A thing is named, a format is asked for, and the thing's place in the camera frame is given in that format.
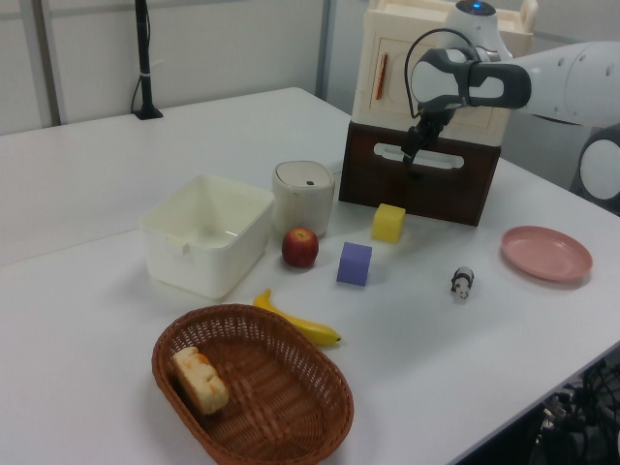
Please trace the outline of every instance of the white lidded cup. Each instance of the white lidded cup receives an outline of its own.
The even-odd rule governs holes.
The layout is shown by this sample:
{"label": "white lidded cup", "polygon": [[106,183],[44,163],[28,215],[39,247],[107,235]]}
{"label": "white lidded cup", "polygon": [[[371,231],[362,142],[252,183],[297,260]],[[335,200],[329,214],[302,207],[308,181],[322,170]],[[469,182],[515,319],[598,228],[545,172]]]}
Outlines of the white lidded cup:
{"label": "white lidded cup", "polygon": [[335,183],[331,171],[317,162],[281,163],[273,170],[273,225],[281,234],[302,226],[325,234]]}

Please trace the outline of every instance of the apple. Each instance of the apple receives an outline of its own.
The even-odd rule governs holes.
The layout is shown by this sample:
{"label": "apple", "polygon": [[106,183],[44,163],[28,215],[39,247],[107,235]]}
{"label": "apple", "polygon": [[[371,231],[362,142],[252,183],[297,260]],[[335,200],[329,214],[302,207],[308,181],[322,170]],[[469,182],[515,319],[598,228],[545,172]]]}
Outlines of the apple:
{"label": "apple", "polygon": [[319,255],[319,239],[313,231],[296,227],[288,230],[282,239],[282,258],[299,268],[312,266]]}

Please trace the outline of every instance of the banana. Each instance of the banana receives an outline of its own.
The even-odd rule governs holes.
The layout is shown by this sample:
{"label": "banana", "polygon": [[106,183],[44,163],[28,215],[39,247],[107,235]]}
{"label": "banana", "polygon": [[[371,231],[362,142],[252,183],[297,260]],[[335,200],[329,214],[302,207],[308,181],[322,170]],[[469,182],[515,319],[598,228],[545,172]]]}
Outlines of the banana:
{"label": "banana", "polygon": [[308,339],[319,346],[335,346],[340,341],[340,334],[331,329],[329,326],[319,325],[318,323],[308,322],[301,318],[293,317],[278,310],[269,301],[271,289],[266,289],[262,294],[258,294],[254,298],[254,306],[264,310],[273,312],[281,317],[286,318],[297,329],[299,329]]}

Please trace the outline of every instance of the bread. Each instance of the bread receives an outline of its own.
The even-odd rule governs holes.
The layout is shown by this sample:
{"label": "bread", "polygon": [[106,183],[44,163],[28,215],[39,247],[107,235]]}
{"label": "bread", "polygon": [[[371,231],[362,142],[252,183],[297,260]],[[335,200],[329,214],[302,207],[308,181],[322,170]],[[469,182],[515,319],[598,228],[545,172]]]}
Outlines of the bread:
{"label": "bread", "polygon": [[174,372],[194,406],[203,415],[213,414],[229,401],[229,391],[209,359],[196,347],[172,356]]}

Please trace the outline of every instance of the yellow cube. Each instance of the yellow cube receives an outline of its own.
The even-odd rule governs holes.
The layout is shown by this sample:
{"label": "yellow cube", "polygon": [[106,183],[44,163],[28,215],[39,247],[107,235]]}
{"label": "yellow cube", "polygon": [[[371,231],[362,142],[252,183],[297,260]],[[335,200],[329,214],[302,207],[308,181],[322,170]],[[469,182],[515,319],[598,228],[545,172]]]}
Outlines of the yellow cube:
{"label": "yellow cube", "polygon": [[372,224],[372,238],[385,242],[398,242],[403,231],[405,209],[398,206],[381,203],[375,213]]}

